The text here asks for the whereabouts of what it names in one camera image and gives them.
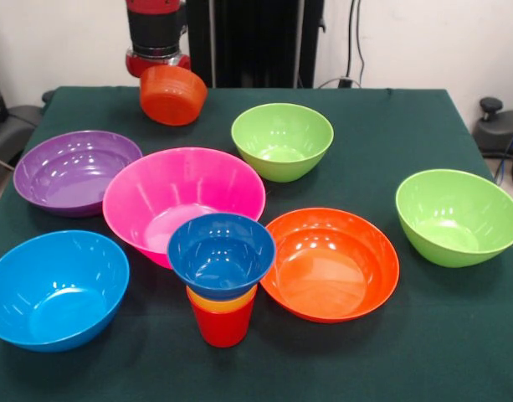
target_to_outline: plastic bowl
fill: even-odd
[[[375,226],[337,209],[298,209],[267,229],[276,259],[261,286],[313,322],[342,322],[380,307],[398,283],[398,255]]]
[[[185,126],[197,120],[208,88],[191,70],[161,64],[141,75],[141,108],[153,121]]]
[[[29,151],[16,166],[14,187],[22,198],[52,214],[97,215],[107,184],[140,157],[133,141],[114,132],[69,132]]]
[[[0,259],[0,338],[36,352],[77,348],[112,320],[129,278],[126,255],[100,234],[28,240]]]
[[[257,220],[265,188],[241,159],[207,148],[173,148],[122,170],[105,191],[111,229],[157,264],[170,268],[167,244],[183,223],[203,214],[232,212]]]
[[[416,173],[400,184],[396,205],[408,240],[434,264],[475,265],[513,245],[513,199],[474,174]]]
[[[263,178],[291,182],[307,174],[332,144],[330,122],[308,107],[271,103],[248,109],[232,125],[241,157]]]
[[[230,300],[247,293],[269,270],[274,242],[258,222],[208,214],[180,226],[167,255],[174,272],[198,295]]]

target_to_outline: red cup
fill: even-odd
[[[187,294],[204,340],[216,348],[230,348],[240,343],[249,330],[254,295],[244,306],[232,312],[210,312],[196,304]]]

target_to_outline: red robot part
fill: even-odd
[[[126,6],[133,13],[169,14],[180,8],[180,0],[126,0]]]
[[[126,54],[126,68],[128,72],[136,78],[141,78],[142,73],[148,67],[158,64],[177,65],[187,70],[191,69],[191,59],[185,54],[180,54],[169,59],[143,59],[133,54],[131,51]]]

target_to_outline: green cloth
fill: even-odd
[[[398,223],[394,194],[409,174],[458,168],[489,177],[445,91],[210,90],[197,122],[171,128],[143,115],[137,88],[61,88],[28,149],[66,131],[104,129],[133,139],[145,154],[181,146],[237,154],[234,118],[267,102],[312,107],[336,136],[304,178],[265,184],[260,221],[310,206],[370,220],[399,254],[401,276],[389,301],[363,318],[323,325],[297,318],[260,289],[247,337],[216,349],[200,337],[182,283],[124,245],[131,284],[112,325],[61,354],[0,341],[0,401],[513,400],[513,247],[482,265],[444,269],[421,258]],[[59,229],[115,238],[102,217],[58,218],[8,186],[0,256]]]

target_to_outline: blue bowl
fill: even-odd
[[[167,257],[193,291],[211,300],[242,296],[267,273],[274,241],[258,222],[237,214],[189,220],[171,237]]]
[[[129,280],[124,251],[100,234],[28,240],[0,259],[0,338],[35,352],[77,348],[109,324]]]

